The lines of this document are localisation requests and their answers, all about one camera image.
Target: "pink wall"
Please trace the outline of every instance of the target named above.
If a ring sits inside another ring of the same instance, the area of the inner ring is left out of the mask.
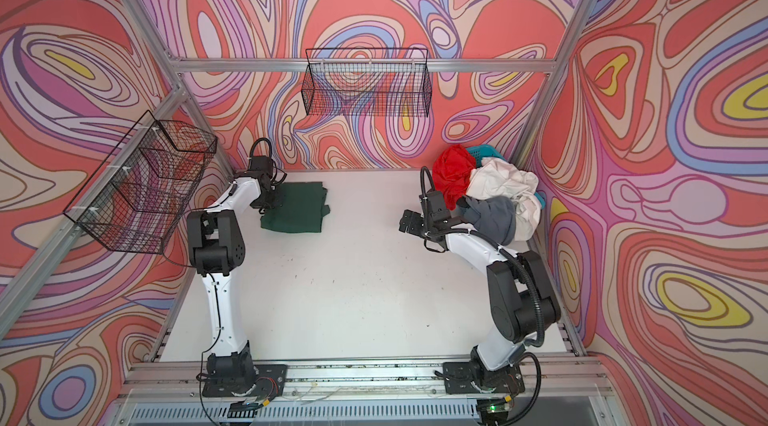
[[[119,0],[0,0],[0,284],[167,93]],[[222,178],[213,163],[194,203],[213,201]],[[182,261],[184,244],[179,229],[168,255]],[[152,347],[185,271],[78,241],[0,342],[0,424],[96,424]]]
[[[310,47],[422,46],[433,58],[551,58],[577,0],[144,0],[180,57],[301,58]],[[305,118],[302,74],[187,74],[243,167],[266,135],[287,169],[430,165],[451,143],[514,147],[542,74],[432,75],[429,119]]]
[[[600,0],[530,158],[633,424],[768,423],[768,0]]]

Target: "folded green cloth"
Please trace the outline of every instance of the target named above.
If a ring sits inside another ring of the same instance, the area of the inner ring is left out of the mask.
[[[283,182],[275,187],[277,204],[261,216],[261,228],[278,232],[321,232],[328,189],[322,182]]]

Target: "black wire basket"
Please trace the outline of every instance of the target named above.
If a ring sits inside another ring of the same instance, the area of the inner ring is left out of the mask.
[[[301,86],[306,114],[427,117],[428,54],[425,48],[308,48]]]
[[[98,170],[64,215],[109,251],[163,254],[217,143],[215,135],[193,125],[154,119],[95,199],[85,207],[71,208]]]

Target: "black cable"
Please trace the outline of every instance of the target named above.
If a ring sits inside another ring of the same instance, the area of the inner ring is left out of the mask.
[[[248,169],[250,169],[250,160],[254,157],[254,151],[256,151],[256,146],[264,141],[266,143],[267,152],[266,157],[271,158],[272,157],[272,141],[269,140],[269,138],[258,138],[254,145],[250,146],[250,153],[248,154]]]
[[[272,167],[275,169],[275,175],[272,176],[272,179],[271,179],[272,187],[275,187],[278,184],[283,184],[283,181],[286,180],[286,178],[288,177],[288,174],[285,171],[283,171],[283,169],[280,169],[277,167],[277,163],[275,162],[274,159],[272,160]],[[280,179],[280,181],[275,181],[275,178],[277,177],[277,171],[280,171],[283,173],[283,177]]]
[[[442,254],[444,252],[448,252],[448,249],[443,249],[442,251],[440,251],[439,249],[432,249],[432,248],[430,248],[429,246],[427,246],[427,240],[426,239],[424,240],[424,248],[427,251],[429,251],[429,252],[437,252],[439,254]]]
[[[464,378],[460,378],[458,376],[452,376],[451,374],[440,372],[438,370],[435,370],[432,373],[434,373],[438,378],[445,379],[447,381],[459,381],[459,382],[461,382],[461,381],[471,381],[472,380],[472,378],[469,377],[469,376],[465,376]]]
[[[532,352],[526,351],[523,355],[524,358],[528,357],[533,360],[533,364],[536,367],[536,387],[533,390],[533,396],[531,396],[531,401],[528,402],[528,404],[525,405],[525,408],[523,408],[522,411],[517,413],[512,418],[508,419],[507,421],[504,421],[503,423],[497,423],[497,426],[509,426],[510,424],[514,424],[523,417],[528,414],[528,412],[531,411],[531,408],[533,407],[534,403],[538,399],[538,393],[542,390],[542,365],[538,363],[538,358],[536,358],[536,355]]]
[[[218,202],[215,202],[215,203],[213,203],[212,205],[208,205],[208,206],[206,206],[206,207],[204,207],[204,208],[194,208],[194,209],[187,209],[187,210],[183,211],[183,212],[182,212],[180,215],[187,215],[187,216],[188,216],[188,215],[189,215],[189,213],[191,213],[191,212],[195,212],[195,211],[205,211],[206,209],[215,208],[216,206],[219,206],[219,205],[221,205],[221,203],[222,203],[222,202],[224,202],[224,201],[228,200],[230,197],[232,197],[232,194],[234,194],[236,190],[237,190],[237,181],[232,181],[232,185],[229,187],[229,191],[230,191],[230,193],[229,193],[228,195],[226,195],[226,197],[225,197],[224,199],[222,199],[222,200],[220,200],[220,201],[218,201]],[[192,265],[181,264],[180,262],[176,262],[176,261],[174,261],[173,259],[171,259],[171,258],[169,258],[168,256],[166,256],[166,255],[165,255],[165,250],[163,250],[163,257],[164,257],[164,258],[165,258],[165,260],[166,260],[166,261],[168,261],[170,264],[174,264],[174,265],[176,265],[176,266],[181,266],[181,267],[194,267],[194,266],[192,266]]]
[[[429,168],[427,168],[427,166],[423,165],[422,166],[421,174],[418,177],[418,179],[422,183],[422,196],[426,196],[427,195],[427,190],[426,190],[426,187],[424,186],[424,173],[425,172],[426,172],[427,178],[429,179],[429,185],[431,186],[430,191],[434,191],[435,190],[435,181],[432,180],[432,173],[429,172]]]
[[[534,316],[536,317],[536,339],[533,341],[526,339],[525,342],[529,346],[540,348],[544,344],[544,331],[546,328],[544,327],[544,315],[542,314],[542,299],[538,295],[538,289],[536,289],[531,275],[528,274],[528,271],[525,270],[525,267],[517,258],[509,254],[509,251],[506,249],[500,249],[499,252],[518,270],[518,276],[523,280],[525,287],[528,288],[528,293],[533,301]]]
[[[207,348],[205,351],[200,353],[200,373],[197,374],[197,391],[200,393],[200,406],[203,409],[203,412],[205,413],[206,418],[208,418],[208,421],[210,421],[212,424],[215,424],[215,426],[221,426],[221,424],[214,421],[210,414],[208,414],[208,411],[205,409],[205,404],[203,404],[203,378],[206,378],[206,374],[203,374],[203,356],[205,353],[210,351],[211,349],[216,346],[216,343],[219,342],[219,338],[221,338],[221,311],[219,309],[219,291],[216,288],[216,282],[213,282],[214,286],[214,296],[216,297],[216,316],[218,317],[217,325],[219,326],[219,334],[216,335],[216,339],[214,339],[214,344],[210,345],[210,348]]]
[[[530,346],[534,346],[536,348],[544,344],[545,328],[544,328],[544,314],[542,313],[542,299],[538,295],[538,289],[536,289],[536,285],[533,283],[533,279],[531,279],[531,276],[528,274],[528,271],[525,270],[525,267],[520,263],[520,261],[518,261],[517,258],[514,258],[514,256],[511,255],[509,251],[502,248],[502,246],[498,244],[496,241],[494,241],[491,238],[488,238],[486,235],[484,235],[479,231],[475,231],[474,229],[471,231],[469,229],[448,229],[446,231],[439,232],[439,235],[446,235],[446,234],[469,234],[469,235],[477,236],[478,238],[487,242],[491,247],[495,248],[502,256],[504,256],[504,258],[506,258],[514,266],[515,269],[517,269],[518,276],[523,280],[523,283],[528,288],[528,294],[531,295],[531,300],[533,302],[534,316],[536,317],[536,339],[530,342],[526,340],[526,344]]]

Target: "white cloth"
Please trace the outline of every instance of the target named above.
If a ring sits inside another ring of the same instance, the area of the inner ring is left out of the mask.
[[[483,158],[482,167],[472,171],[466,195],[475,199],[505,196],[515,201],[514,240],[527,241],[542,217],[542,203],[534,196],[538,178],[520,171],[499,158]]]

